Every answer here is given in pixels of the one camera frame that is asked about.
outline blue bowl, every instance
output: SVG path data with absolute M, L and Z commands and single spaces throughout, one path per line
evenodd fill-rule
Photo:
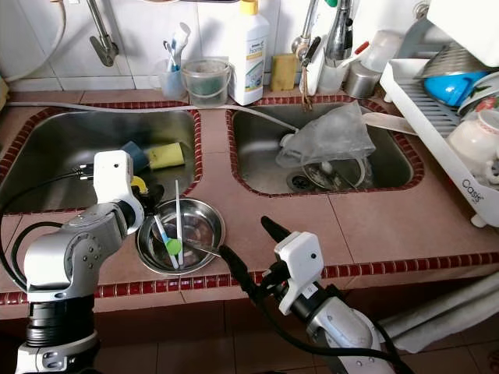
M 458 107 L 468 97 L 473 85 L 488 72 L 465 72 L 453 76 L 431 76 L 424 80 L 424 88 L 435 99 L 451 107 Z

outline sink basin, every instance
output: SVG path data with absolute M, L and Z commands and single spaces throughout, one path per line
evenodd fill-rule
M 252 109 L 301 129 L 309 121 L 339 105 L 342 103 L 315 104 L 313 111 L 308 113 L 303 112 L 301 106 L 296 104 L 264 105 Z M 369 110 L 362 107 L 362 111 L 366 113 Z M 405 188 L 414 173 L 397 141 L 387 130 L 369 126 L 367 130 L 376 150 L 368 157 L 369 187 L 361 185 L 360 188 Z M 236 112 L 232 117 L 232 131 L 237 152 L 237 169 L 233 170 L 233 174 L 237 174 L 237 179 L 250 190 L 269 195 L 326 192 L 312 183 L 302 168 L 282 168 L 275 162 L 281 149 L 279 142 L 284 134 L 290 133 L 289 130 L 255 115 Z M 335 162 L 349 162 L 352 166 L 346 165 L 347 168 L 359 167 L 355 161 Z M 343 169 L 342 174 L 355 174 L 353 170 Z M 344 187 L 345 191 L 355 191 L 350 185 L 344 184 Z
M 184 191 L 193 182 L 194 118 L 189 112 L 114 114 L 66 112 L 39 123 L 29 135 L 0 186 L 0 203 L 21 189 L 93 163 L 96 152 L 117 150 L 132 140 L 143 150 L 179 142 L 185 165 L 141 171 L 148 185 L 165 187 L 163 199 L 175 198 L 175 180 Z M 38 189 L 11 205 L 10 213 L 84 208 L 97 202 L 92 181 L 67 178 Z

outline drain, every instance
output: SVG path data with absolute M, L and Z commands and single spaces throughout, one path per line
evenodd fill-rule
M 299 171 L 289 174 L 286 183 L 293 192 L 310 192 L 315 189 L 315 185 Z

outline sponge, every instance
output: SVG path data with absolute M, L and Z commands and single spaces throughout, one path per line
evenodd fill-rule
M 151 169 L 168 168 L 170 166 L 184 165 L 184 156 L 180 143 L 157 146 L 147 151 L 149 167 Z

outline white plastic bottle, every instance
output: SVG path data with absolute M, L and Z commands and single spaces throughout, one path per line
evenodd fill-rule
M 258 14 L 258 0 L 241 0 L 241 14 L 229 31 L 228 57 L 234 70 L 228 94 L 240 105 L 251 104 L 264 94 L 265 52 L 271 25 Z

